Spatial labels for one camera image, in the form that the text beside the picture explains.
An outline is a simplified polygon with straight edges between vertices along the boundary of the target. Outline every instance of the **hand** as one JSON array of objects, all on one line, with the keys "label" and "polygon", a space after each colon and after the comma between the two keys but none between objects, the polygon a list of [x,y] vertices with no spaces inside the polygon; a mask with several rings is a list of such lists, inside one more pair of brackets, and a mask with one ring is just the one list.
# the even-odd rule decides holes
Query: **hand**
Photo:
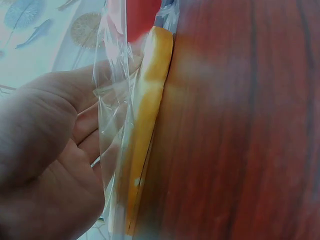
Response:
[{"label": "hand", "polygon": [[[0,239],[77,239],[102,213],[92,72],[47,74],[0,106]],[[106,179],[117,152],[105,153]]]}]

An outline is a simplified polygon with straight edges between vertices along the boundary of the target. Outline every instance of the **fish pattern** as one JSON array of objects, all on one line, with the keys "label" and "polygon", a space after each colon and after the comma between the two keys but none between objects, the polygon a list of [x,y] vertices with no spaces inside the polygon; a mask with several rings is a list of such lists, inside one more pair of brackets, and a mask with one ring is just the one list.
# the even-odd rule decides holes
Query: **fish pattern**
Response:
[{"label": "fish pattern", "polygon": [[44,0],[17,0],[8,9],[4,24],[13,30],[31,25],[41,13]]},{"label": "fish pattern", "polygon": [[57,9],[59,11],[63,11],[65,10],[67,7],[71,6],[72,4],[74,4],[75,2],[78,2],[79,0],[67,0],[65,2],[65,4],[61,5],[60,7],[58,7]]},{"label": "fish pattern", "polygon": [[34,40],[38,39],[39,37],[47,34],[52,23],[53,23],[53,21],[51,19],[48,19],[48,20],[44,21],[40,26],[35,27],[35,31],[32,33],[32,35],[29,37],[29,39],[26,42],[17,45],[15,49],[23,48],[23,47],[29,45]]}]

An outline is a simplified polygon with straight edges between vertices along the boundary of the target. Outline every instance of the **bread slice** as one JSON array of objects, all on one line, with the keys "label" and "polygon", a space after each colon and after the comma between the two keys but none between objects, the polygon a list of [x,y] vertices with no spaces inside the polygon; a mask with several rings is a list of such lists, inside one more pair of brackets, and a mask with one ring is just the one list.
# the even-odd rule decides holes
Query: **bread slice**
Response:
[{"label": "bread slice", "polygon": [[124,227],[126,234],[130,236],[133,235],[136,225],[144,175],[148,165],[146,157],[169,71],[172,51],[173,34],[164,28],[154,26],[145,41],[140,69],[134,75],[135,86],[131,95],[134,124],[130,130],[129,141],[124,153],[121,177],[116,183],[118,196],[113,196],[113,200],[111,198],[109,215],[109,221],[117,224],[115,203],[126,205]]}]

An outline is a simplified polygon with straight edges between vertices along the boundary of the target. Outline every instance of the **wooden surface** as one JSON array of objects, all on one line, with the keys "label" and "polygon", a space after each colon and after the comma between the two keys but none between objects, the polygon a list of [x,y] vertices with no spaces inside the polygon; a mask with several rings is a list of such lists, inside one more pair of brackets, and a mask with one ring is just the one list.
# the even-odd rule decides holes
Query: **wooden surface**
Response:
[{"label": "wooden surface", "polygon": [[181,2],[134,239],[320,239],[320,1]]}]

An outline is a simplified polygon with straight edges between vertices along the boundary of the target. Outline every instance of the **finger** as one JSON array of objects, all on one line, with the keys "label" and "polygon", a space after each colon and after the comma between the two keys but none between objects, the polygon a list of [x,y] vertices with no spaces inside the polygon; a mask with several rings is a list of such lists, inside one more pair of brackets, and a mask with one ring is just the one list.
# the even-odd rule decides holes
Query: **finger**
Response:
[{"label": "finger", "polygon": [[99,148],[99,131],[96,130],[91,133],[83,142],[78,146],[83,150],[88,157],[89,164],[93,164],[94,161],[100,156]]},{"label": "finger", "polygon": [[98,129],[98,103],[81,112],[74,124],[72,139],[79,145],[86,137]]},{"label": "finger", "polygon": [[106,151],[114,139],[117,137],[120,129],[124,126],[126,115],[127,115],[128,105],[123,103],[111,114],[101,107],[101,114],[106,116],[105,122],[101,121],[100,130],[100,151],[103,153]]},{"label": "finger", "polygon": [[92,164],[100,155],[101,150],[104,151],[108,149],[112,144],[113,139],[118,133],[119,129],[123,126],[126,118],[126,106],[120,106],[114,113],[113,119],[110,120],[110,126],[115,126],[115,131],[108,131],[108,138],[102,138],[100,142],[99,130],[91,133],[87,138],[85,138],[79,145],[78,148],[83,150],[88,156],[89,163]]},{"label": "finger", "polygon": [[112,144],[101,156],[100,162],[97,162],[92,168],[96,177],[106,185],[115,172],[119,150],[118,144]]}]

